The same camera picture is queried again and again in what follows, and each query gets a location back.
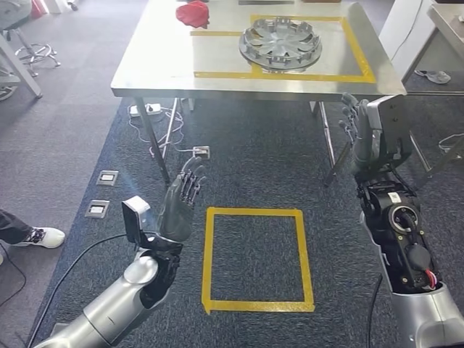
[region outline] yellow tape marking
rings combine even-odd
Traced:
[[[241,36],[241,31],[190,31],[190,36]]]
[[[276,17],[285,17],[290,18],[290,20],[305,20],[308,22],[339,22],[343,17],[326,17],[326,16],[278,16],[275,14],[251,14],[250,16],[251,24],[254,23],[255,20],[265,19],[265,20],[272,20]]]
[[[211,299],[211,273],[213,261],[213,236],[215,215],[249,215],[249,216],[287,216],[296,222],[298,240],[298,254],[302,271],[304,301],[273,302],[273,301],[220,301]],[[297,209],[256,209],[256,208],[215,208],[206,211],[204,255],[203,259],[203,281],[201,303],[207,314],[211,310],[233,310],[252,312],[313,312],[314,298],[309,273],[309,260],[306,245],[303,215]]]
[[[270,14],[251,14],[250,22],[260,18],[272,19],[275,18],[275,15]],[[292,80],[292,81],[318,81],[318,82],[347,82],[347,83],[376,83],[376,77],[369,66],[369,62],[365,58],[361,48],[358,43],[358,39],[353,33],[352,27],[345,17],[321,17],[321,16],[285,16],[292,20],[305,20],[313,22],[339,22],[346,41],[349,44],[358,66],[361,71],[362,75],[321,75],[321,74],[292,74],[286,72],[264,72],[260,66],[252,63],[251,72],[220,72],[220,71],[195,71],[195,78],[244,78],[247,80]],[[241,36],[240,31],[200,31],[193,30],[190,32],[191,36]]]
[[[195,78],[244,78],[258,80],[290,80],[290,81],[325,81],[325,82],[353,82],[369,83],[370,80],[361,75],[297,75],[285,73],[265,73],[257,76],[253,72],[222,72],[222,71],[195,71]]]
[[[201,303],[210,314],[211,302],[211,272],[213,263],[213,231],[214,231],[214,208],[206,211],[206,233],[204,235],[204,253],[203,257],[203,282],[201,286]]]
[[[352,48],[355,59],[359,66],[359,69],[361,71],[363,76],[366,79],[366,82],[369,83],[375,83],[376,77],[373,76],[370,66],[369,66],[369,62],[365,58],[362,49],[358,43],[358,39],[353,33],[352,27],[346,18],[342,18],[340,21],[342,28],[343,28],[343,32],[345,32],[345,36],[346,36],[346,40]]]

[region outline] label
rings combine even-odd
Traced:
[[[392,203],[401,203],[401,199],[396,192],[389,192],[389,196],[392,200]]]

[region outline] metal plate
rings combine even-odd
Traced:
[[[85,217],[103,219],[108,211],[109,205],[109,201],[100,201],[98,199],[94,199],[93,201],[91,201],[91,203],[88,205],[88,207],[85,211]]]
[[[255,20],[240,37],[238,48],[267,70],[297,70],[319,59],[322,45],[307,22],[277,17]]]
[[[114,186],[118,173],[117,170],[102,170],[97,179],[97,185]]]

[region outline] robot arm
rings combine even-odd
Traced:
[[[403,96],[369,103],[346,94],[342,100],[350,123],[346,131],[352,139],[361,223],[379,255],[401,347],[464,344],[464,319],[429,247],[419,199],[395,170],[411,154]]]
[[[168,189],[158,233],[144,233],[150,206],[139,196],[122,203],[127,238],[138,251],[122,276],[86,306],[66,328],[36,348],[115,347],[167,301],[183,244],[192,233],[195,197],[201,189],[200,159],[187,162]]]

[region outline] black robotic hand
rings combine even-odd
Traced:
[[[206,179],[200,157],[192,157],[169,187],[164,197],[157,229],[160,235],[173,241],[185,241],[192,234],[195,198]]]

